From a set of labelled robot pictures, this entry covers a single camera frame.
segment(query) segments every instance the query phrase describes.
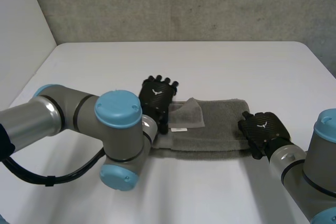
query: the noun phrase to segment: white table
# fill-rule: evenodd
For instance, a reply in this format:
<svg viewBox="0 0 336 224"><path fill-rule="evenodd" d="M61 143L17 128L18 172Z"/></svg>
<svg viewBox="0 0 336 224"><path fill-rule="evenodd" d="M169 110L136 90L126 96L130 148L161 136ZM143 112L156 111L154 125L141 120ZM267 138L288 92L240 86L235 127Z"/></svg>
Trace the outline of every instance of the white table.
<svg viewBox="0 0 336 224"><path fill-rule="evenodd" d="M59 83L101 95L138 94L161 74L180 82L176 100L245 99L252 113L272 111L307 150L318 114L336 107L336 79L298 42L115 42L58 46L12 105L42 85ZM64 131L13 158L43 175L64 175L99 149L90 137ZM45 223L308 223L271 175L268 161L179 161L150 158L137 187L114 191L99 179L103 158L72 183L25 183L0 166L0 213L11 224Z"/></svg>

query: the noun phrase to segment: folded towel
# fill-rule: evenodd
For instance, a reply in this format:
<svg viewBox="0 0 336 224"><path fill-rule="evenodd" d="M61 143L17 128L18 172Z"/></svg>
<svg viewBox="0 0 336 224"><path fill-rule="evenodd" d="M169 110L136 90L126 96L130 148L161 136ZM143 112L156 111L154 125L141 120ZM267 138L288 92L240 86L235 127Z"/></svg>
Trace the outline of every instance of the folded towel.
<svg viewBox="0 0 336 224"><path fill-rule="evenodd" d="M239 99L174 102L170 106L169 127L187 131L158 135L151 155L179 159L247 156L249 146L237 124L244 111L249 111L248 105Z"/></svg>

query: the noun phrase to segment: black band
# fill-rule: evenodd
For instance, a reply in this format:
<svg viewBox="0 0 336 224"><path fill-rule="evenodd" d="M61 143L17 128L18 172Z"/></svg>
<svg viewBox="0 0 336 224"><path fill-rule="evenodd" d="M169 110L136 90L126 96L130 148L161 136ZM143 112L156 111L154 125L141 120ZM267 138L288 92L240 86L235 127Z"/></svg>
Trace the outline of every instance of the black band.
<svg viewBox="0 0 336 224"><path fill-rule="evenodd" d="M2 124L0 124L0 146L0 161L2 162L15 151L15 145L10 142L10 138Z"/></svg>
<svg viewBox="0 0 336 224"><path fill-rule="evenodd" d="M79 132L79 129L78 129L78 124L77 124L77 120L78 120L78 114L79 114L79 111L80 109L82 108L83 104L90 98L92 97L93 94L89 94L87 95L86 97L84 97L77 105L76 109L75 109L75 112L74 112L74 116L72 118L72 123L73 123L73 128L75 129L75 131Z"/></svg>
<svg viewBox="0 0 336 224"><path fill-rule="evenodd" d="M61 129L60 129L59 132L62 132L65 128L65 117L64 117L64 113L63 113L63 110L62 110L61 106L58 105L58 103L53 98L51 98L51 97L49 97L45 94L40 95L40 97L44 97L44 98L48 99L58 110L59 116L61 117Z"/></svg>
<svg viewBox="0 0 336 224"><path fill-rule="evenodd" d="M303 178L305 179L305 181L313 188L315 188L317 191L323 193L323 194L326 194L328 196L331 196L331 197L334 197L336 198L336 193L333 192L333 191L329 191L317 184L315 184L313 181L310 180L310 178L307 177L307 175L304 173L304 171L302 171L302 175L303 175Z"/></svg>
<svg viewBox="0 0 336 224"><path fill-rule="evenodd" d="M106 155L106 157L108 157L110 160L112 160L114 162L117 162L117 163L126 163L126 162L132 161L132 160L136 159L137 157L139 157L141 155L141 153L143 152L144 147L145 147L145 145L143 143L141 150L139 151L139 153L136 154L136 156L130 157L130 158L126 158L126 159L115 159L115 158L112 158L109 155L107 155L106 152L105 152L105 155Z"/></svg>
<svg viewBox="0 0 336 224"><path fill-rule="evenodd" d="M148 141L150 142L150 144L152 145L152 140L151 140L151 138L149 137L149 135L146 133L146 132L142 132L143 133L143 135L145 136L145 137L147 137L147 139L148 139Z"/></svg>
<svg viewBox="0 0 336 224"><path fill-rule="evenodd" d="M296 166L298 164L302 164L304 162L305 162L304 159L300 159L300 160L296 160L295 162L293 162L289 166L287 166L281 174L281 183L284 184L283 179L285 178L285 175L288 173L289 170L291 170L294 166Z"/></svg>
<svg viewBox="0 0 336 224"><path fill-rule="evenodd" d="M54 186L55 183L56 183L56 176L47 176L45 183L46 186Z"/></svg>

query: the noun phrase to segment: gray robot arm segment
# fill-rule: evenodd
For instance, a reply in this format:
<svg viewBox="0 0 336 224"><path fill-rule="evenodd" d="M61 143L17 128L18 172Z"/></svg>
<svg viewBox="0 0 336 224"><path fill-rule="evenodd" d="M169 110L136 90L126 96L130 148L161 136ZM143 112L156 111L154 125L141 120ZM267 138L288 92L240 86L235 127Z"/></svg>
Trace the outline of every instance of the gray robot arm segment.
<svg viewBox="0 0 336 224"><path fill-rule="evenodd" d="M102 140L107 157L101 180L119 190L136 185L158 131L131 92L98 97L60 85L47 86L28 103L0 112L0 124L15 151L65 129Z"/></svg>

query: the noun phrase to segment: towel label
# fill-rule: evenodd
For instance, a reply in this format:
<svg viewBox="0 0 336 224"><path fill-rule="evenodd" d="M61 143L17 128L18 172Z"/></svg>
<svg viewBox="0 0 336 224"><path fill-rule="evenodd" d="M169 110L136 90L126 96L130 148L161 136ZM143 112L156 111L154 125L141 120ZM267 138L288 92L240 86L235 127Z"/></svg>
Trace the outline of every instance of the towel label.
<svg viewBox="0 0 336 224"><path fill-rule="evenodd" d="M187 128L171 128L172 132L182 132L182 131L188 131Z"/></svg>

